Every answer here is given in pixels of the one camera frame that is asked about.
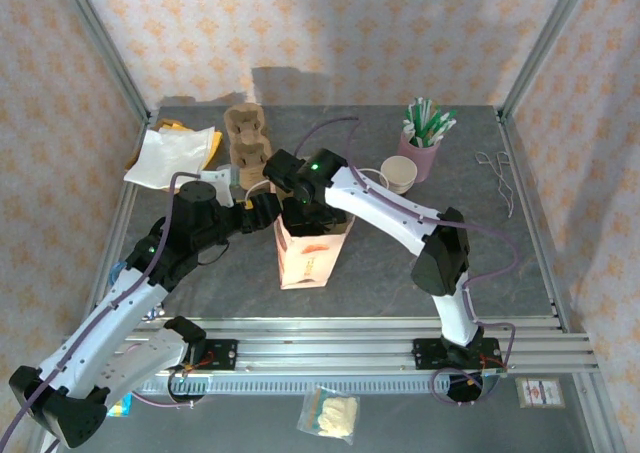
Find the donut print paper bag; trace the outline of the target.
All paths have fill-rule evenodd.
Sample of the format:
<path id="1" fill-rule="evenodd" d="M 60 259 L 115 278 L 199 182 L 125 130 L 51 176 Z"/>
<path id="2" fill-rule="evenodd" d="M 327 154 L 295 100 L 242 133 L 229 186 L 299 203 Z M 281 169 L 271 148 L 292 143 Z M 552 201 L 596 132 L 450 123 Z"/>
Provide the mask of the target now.
<path id="1" fill-rule="evenodd" d="M 247 200 L 261 192 L 277 195 L 282 208 L 274 222 L 280 288 L 324 287 L 355 217 L 318 203 L 304 204 L 263 179 L 248 188 Z"/>

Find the white paper napkin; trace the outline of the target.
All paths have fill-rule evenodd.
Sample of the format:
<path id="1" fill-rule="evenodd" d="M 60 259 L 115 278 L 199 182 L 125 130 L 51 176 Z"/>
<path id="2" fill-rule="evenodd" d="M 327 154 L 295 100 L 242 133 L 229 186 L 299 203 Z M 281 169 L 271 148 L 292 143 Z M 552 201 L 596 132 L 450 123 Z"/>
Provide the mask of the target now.
<path id="1" fill-rule="evenodd" d="M 200 173 L 213 159 L 222 133 L 214 127 L 148 129 L 137 159 L 125 168 L 124 180 L 150 189 L 168 189 L 176 172 Z"/>

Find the cardboard cup carrier stack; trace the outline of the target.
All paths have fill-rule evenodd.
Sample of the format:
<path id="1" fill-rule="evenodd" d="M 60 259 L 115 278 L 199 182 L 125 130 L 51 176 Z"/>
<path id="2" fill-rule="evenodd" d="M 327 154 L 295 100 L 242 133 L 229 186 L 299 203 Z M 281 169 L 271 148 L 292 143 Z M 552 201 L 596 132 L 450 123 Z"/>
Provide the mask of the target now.
<path id="1" fill-rule="evenodd" d="M 229 107 L 224 115 L 231 164 L 238 167 L 239 184 L 249 190 L 264 180 L 263 169 L 272 156 L 263 108 L 255 103 Z"/>

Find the paper cup stack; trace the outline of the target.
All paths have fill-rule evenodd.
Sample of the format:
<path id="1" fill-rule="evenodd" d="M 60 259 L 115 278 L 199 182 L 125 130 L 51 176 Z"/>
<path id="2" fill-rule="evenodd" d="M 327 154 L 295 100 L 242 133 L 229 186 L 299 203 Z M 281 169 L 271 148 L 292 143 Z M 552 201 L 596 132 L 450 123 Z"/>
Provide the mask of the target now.
<path id="1" fill-rule="evenodd" d="M 414 185 L 418 170 L 411 159 L 396 155 L 382 163 L 380 172 L 388 181 L 388 189 L 403 195 Z"/>

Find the pink straw holder cup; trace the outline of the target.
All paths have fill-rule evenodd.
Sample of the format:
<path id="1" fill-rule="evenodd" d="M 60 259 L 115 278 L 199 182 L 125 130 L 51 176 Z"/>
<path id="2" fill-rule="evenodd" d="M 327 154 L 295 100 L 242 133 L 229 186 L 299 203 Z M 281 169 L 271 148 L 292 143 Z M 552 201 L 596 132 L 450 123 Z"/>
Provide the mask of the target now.
<path id="1" fill-rule="evenodd" d="M 429 176 L 439 147 L 439 144 L 424 148 L 416 147 L 407 140 L 404 134 L 400 135 L 397 154 L 409 158 L 416 165 L 416 183 L 424 182 Z"/>

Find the green white wrapped straw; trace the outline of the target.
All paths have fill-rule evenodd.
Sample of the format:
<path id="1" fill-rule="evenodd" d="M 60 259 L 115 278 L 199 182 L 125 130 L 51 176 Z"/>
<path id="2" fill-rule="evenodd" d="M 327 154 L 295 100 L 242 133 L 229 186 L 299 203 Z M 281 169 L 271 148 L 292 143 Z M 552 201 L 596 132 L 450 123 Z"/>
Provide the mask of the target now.
<path id="1" fill-rule="evenodd" d="M 419 147 L 423 147 L 423 138 L 427 133 L 427 126 L 431 118 L 431 105 L 432 100 L 429 98 L 425 99 L 423 97 L 419 97 L 417 100 L 417 106 L 419 107 L 419 123 L 416 128 L 416 138 Z"/>
<path id="2" fill-rule="evenodd" d="M 403 134 L 408 141 L 411 141 L 421 128 L 421 104 L 419 102 L 414 101 L 407 106 L 403 124 Z"/>
<path id="3" fill-rule="evenodd" d="M 437 145 L 444 135 L 456 124 L 457 120 L 455 119 L 455 112 L 447 112 L 439 117 L 439 123 L 437 124 L 437 129 L 434 130 L 434 134 L 431 137 L 430 145 Z"/>
<path id="4" fill-rule="evenodd" d="M 433 138 L 436 136 L 438 131 L 445 125 L 448 121 L 449 113 L 442 112 L 441 109 L 437 109 L 434 113 L 433 117 L 429 120 L 427 124 L 427 131 L 425 136 L 426 145 L 430 146 L 433 142 Z"/>

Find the clear bag of chips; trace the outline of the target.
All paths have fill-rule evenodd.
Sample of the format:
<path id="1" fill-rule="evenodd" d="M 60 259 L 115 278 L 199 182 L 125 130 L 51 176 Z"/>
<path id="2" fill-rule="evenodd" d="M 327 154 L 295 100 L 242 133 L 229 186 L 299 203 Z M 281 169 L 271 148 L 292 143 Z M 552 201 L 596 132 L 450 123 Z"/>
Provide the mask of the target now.
<path id="1" fill-rule="evenodd" d="M 360 413 L 360 398 L 321 385 L 307 390 L 297 430 L 352 445 Z"/>

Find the blue white snack packet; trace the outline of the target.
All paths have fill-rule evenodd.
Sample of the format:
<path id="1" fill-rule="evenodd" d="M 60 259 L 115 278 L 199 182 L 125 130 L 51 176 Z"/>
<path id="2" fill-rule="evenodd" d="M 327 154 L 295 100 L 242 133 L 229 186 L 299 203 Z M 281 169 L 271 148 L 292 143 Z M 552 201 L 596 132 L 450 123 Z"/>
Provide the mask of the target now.
<path id="1" fill-rule="evenodd" d="M 107 416 L 113 418 L 128 417 L 131 410 L 133 395 L 127 393 L 124 397 L 117 400 L 116 403 L 108 410 Z"/>

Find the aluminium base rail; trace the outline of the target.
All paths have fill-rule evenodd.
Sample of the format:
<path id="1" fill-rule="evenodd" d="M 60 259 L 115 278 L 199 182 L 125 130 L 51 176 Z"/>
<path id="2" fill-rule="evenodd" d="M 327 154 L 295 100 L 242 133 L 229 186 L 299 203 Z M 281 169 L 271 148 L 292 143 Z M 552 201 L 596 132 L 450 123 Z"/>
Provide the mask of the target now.
<path id="1" fill-rule="evenodd" d="M 417 338 L 438 338 L 434 317 L 197 318 L 210 338 L 235 339 L 236 369 L 251 375 L 412 374 Z M 514 374 L 584 373 L 598 363 L 585 333 L 556 317 L 491 318 L 485 334 Z"/>

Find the aluminium frame post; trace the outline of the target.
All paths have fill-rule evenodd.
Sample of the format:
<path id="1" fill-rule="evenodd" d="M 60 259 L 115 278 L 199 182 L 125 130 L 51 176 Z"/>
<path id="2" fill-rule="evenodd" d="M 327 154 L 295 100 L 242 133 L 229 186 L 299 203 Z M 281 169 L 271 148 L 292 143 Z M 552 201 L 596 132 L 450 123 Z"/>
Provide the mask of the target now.
<path id="1" fill-rule="evenodd" d="M 122 56 L 117 50 L 105 24 L 100 19 L 92 1 L 70 0 L 70 2 L 75 8 L 81 24 L 105 62 L 108 71 L 114 78 L 116 85 L 124 95 L 128 106 L 140 120 L 147 121 L 150 112 L 146 102 L 133 81 Z"/>
<path id="2" fill-rule="evenodd" d="M 578 2 L 579 0 L 557 0 L 504 103 L 497 109 L 501 123 L 506 123 L 514 115 Z"/>

